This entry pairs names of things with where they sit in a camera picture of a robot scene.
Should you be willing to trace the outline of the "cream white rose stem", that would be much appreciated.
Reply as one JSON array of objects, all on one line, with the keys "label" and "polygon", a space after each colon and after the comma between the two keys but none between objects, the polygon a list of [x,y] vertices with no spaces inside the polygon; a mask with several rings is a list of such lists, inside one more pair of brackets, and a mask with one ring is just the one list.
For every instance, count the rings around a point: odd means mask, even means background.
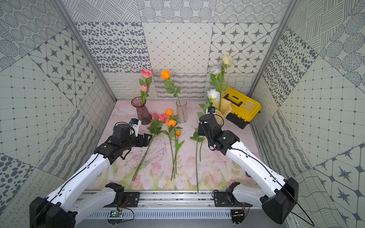
[{"label": "cream white rose stem", "polygon": [[224,76],[225,76],[226,70],[231,66],[231,63],[232,63],[232,57],[229,55],[224,55],[222,58],[221,71],[218,74],[217,81],[216,81],[217,89],[218,89],[218,92],[220,93],[220,100],[221,100],[223,91],[225,91],[227,88],[227,86],[224,83],[225,82]]}]

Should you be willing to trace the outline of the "purple ribbed glass vase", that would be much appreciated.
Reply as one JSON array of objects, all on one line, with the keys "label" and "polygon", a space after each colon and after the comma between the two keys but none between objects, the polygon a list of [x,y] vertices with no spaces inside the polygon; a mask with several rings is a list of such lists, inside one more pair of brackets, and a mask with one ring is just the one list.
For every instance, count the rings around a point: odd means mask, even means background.
[{"label": "purple ribbed glass vase", "polygon": [[152,116],[145,104],[142,104],[141,97],[135,97],[131,101],[131,105],[136,108],[138,120],[141,121],[141,125],[148,125],[152,121]]}]

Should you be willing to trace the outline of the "orange rose large stem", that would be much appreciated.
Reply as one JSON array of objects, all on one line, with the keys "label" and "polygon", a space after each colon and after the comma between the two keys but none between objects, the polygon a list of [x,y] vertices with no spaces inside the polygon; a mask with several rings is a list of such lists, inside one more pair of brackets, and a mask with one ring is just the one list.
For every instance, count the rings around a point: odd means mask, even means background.
[{"label": "orange rose large stem", "polygon": [[181,88],[179,86],[176,86],[174,80],[171,79],[170,71],[169,70],[162,71],[160,77],[163,78],[163,84],[165,86],[166,91],[169,94],[172,94],[175,98],[177,98],[178,105],[182,106],[179,99]]}]

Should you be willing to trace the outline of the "yellow black toolbox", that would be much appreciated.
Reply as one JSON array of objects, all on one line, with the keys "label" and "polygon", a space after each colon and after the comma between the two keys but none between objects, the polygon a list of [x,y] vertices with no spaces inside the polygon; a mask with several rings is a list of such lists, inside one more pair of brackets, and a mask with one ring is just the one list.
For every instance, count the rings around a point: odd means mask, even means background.
[{"label": "yellow black toolbox", "polygon": [[240,129],[244,129],[250,124],[262,109],[259,102],[231,87],[227,87],[223,94],[223,99],[229,101],[232,107],[232,112],[227,114],[226,119],[237,125]]}]

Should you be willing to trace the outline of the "orange rose far stem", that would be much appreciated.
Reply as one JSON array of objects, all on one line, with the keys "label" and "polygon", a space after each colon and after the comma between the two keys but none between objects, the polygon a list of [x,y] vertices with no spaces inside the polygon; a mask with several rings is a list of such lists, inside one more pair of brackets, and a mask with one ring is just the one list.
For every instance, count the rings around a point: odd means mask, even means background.
[{"label": "orange rose far stem", "polygon": [[168,117],[169,120],[175,120],[175,121],[179,120],[178,116],[174,114],[172,109],[166,110],[165,115]]}]

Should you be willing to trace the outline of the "pink rose stem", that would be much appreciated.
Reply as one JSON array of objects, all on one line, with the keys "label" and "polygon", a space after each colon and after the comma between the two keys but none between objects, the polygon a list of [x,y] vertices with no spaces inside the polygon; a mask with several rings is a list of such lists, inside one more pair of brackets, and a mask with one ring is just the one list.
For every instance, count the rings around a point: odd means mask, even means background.
[{"label": "pink rose stem", "polygon": [[145,69],[143,69],[141,73],[142,73],[142,79],[139,79],[139,84],[140,86],[146,84],[148,86],[148,93],[149,93],[149,88],[152,83],[153,73],[150,70],[145,70]]},{"label": "pink rose stem", "polygon": [[143,163],[144,163],[144,161],[147,157],[148,151],[149,151],[149,149],[152,145],[153,140],[155,139],[156,136],[158,136],[162,132],[163,123],[164,123],[164,121],[160,120],[159,115],[157,115],[156,117],[154,117],[152,119],[152,122],[151,122],[150,126],[147,128],[149,130],[150,134],[152,135],[152,139],[151,139],[151,141],[150,141],[150,143],[149,143],[149,145],[148,145],[148,147],[147,147],[147,149],[146,149],[139,165],[137,166],[137,169],[136,169],[136,171],[135,171],[135,173],[132,177],[132,181],[136,180],[137,175],[138,175],[138,173],[139,173],[139,171],[140,171],[140,169],[141,169],[141,167],[142,167],[142,165],[143,165]]}]

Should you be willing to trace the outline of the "orange rose middle stem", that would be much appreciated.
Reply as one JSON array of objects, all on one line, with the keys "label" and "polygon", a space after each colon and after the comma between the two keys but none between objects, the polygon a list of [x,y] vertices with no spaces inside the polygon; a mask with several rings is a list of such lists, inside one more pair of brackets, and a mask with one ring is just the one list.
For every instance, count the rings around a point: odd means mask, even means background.
[{"label": "orange rose middle stem", "polygon": [[166,121],[166,123],[168,125],[168,130],[163,131],[163,133],[168,136],[170,149],[171,149],[171,153],[172,153],[172,161],[173,161],[173,157],[174,157],[173,153],[175,152],[175,140],[174,140],[175,131],[178,129],[179,126],[178,126],[178,122],[175,120],[168,119]]}]

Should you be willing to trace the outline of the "pink tulip flower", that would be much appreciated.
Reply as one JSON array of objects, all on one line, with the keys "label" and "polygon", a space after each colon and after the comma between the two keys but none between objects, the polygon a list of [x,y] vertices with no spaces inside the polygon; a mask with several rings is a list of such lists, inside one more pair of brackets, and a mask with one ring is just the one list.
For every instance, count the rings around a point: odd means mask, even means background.
[{"label": "pink tulip flower", "polygon": [[146,84],[143,84],[141,87],[141,105],[145,104],[146,98],[148,97],[148,86]]}]

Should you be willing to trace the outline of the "aluminium rail base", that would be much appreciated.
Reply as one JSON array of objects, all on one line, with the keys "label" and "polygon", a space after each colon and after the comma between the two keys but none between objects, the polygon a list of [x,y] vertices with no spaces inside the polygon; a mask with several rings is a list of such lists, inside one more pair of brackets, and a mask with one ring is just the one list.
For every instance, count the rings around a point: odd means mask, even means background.
[{"label": "aluminium rail base", "polygon": [[261,209],[260,198],[265,194],[261,189],[243,186],[231,194],[225,191],[125,191],[125,193],[138,193],[140,209],[207,209],[207,208],[233,208],[239,209],[242,204]]}]

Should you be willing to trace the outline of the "clear textured glass vase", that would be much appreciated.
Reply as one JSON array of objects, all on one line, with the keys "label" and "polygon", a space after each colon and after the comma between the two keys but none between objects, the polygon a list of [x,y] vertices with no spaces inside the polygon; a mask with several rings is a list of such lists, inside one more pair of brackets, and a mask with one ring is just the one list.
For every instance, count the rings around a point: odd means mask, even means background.
[{"label": "clear textured glass vase", "polygon": [[188,119],[187,114],[187,101],[184,99],[180,99],[176,102],[177,116],[179,123],[185,123]]}]

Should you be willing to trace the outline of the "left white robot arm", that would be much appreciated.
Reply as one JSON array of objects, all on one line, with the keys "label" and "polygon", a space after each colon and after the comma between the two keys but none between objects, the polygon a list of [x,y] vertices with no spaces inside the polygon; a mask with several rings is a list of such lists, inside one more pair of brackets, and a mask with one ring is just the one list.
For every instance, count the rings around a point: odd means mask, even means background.
[{"label": "left white robot arm", "polygon": [[37,197],[29,206],[32,228],[73,228],[102,207],[118,207],[127,202],[125,189],[108,183],[91,197],[78,201],[90,183],[118,158],[125,159],[134,147],[147,147],[152,135],[139,134],[141,121],[117,122],[113,134],[98,146],[88,161],[64,184],[48,196]]}]

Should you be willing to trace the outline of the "blue white rose stem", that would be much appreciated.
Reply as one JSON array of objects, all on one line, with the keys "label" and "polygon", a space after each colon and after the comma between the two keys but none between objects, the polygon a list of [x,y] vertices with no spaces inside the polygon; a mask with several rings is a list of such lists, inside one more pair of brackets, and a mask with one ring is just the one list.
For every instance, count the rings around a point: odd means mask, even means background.
[{"label": "blue white rose stem", "polygon": [[210,85],[216,86],[216,88],[211,89],[210,91],[207,92],[208,99],[211,102],[219,102],[219,107],[218,107],[219,111],[221,110],[221,96],[223,91],[225,90],[224,74],[227,66],[228,65],[224,63],[219,66],[215,66],[212,68],[210,74],[211,76]]}]

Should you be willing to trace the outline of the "orange tulip flower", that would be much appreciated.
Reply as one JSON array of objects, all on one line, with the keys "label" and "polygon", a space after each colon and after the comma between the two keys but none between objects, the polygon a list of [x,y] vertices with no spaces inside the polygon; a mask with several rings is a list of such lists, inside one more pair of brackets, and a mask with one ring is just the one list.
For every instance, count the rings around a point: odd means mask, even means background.
[{"label": "orange tulip flower", "polygon": [[178,151],[179,149],[182,147],[184,140],[183,141],[179,141],[179,137],[181,136],[181,128],[178,127],[178,129],[175,131],[175,152],[173,153],[174,157],[173,157],[173,170],[172,170],[172,177],[171,179],[175,179],[176,174],[177,174],[177,159],[178,159]]}]

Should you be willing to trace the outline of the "cream fluted vase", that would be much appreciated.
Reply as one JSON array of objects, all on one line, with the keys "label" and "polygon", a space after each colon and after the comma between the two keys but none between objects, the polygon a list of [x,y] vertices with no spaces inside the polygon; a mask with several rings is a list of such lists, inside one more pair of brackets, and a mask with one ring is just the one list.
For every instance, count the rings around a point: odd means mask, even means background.
[{"label": "cream fluted vase", "polygon": [[222,125],[228,114],[233,112],[231,101],[222,98],[220,101],[213,102],[215,107],[215,118],[218,124]]}]

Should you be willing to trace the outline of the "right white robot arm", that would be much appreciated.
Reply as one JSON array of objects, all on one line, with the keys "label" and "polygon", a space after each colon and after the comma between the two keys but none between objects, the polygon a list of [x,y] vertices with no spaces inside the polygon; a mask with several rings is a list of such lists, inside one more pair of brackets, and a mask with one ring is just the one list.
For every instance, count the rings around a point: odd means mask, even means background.
[{"label": "right white robot arm", "polygon": [[272,221],[283,224],[298,204],[298,182],[293,178],[284,178],[264,164],[238,136],[229,130],[222,130],[215,117],[215,114],[206,114],[199,118],[198,135],[205,136],[210,149],[233,160],[260,186],[257,190],[234,184],[229,187],[229,194],[238,202],[261,207]]}]

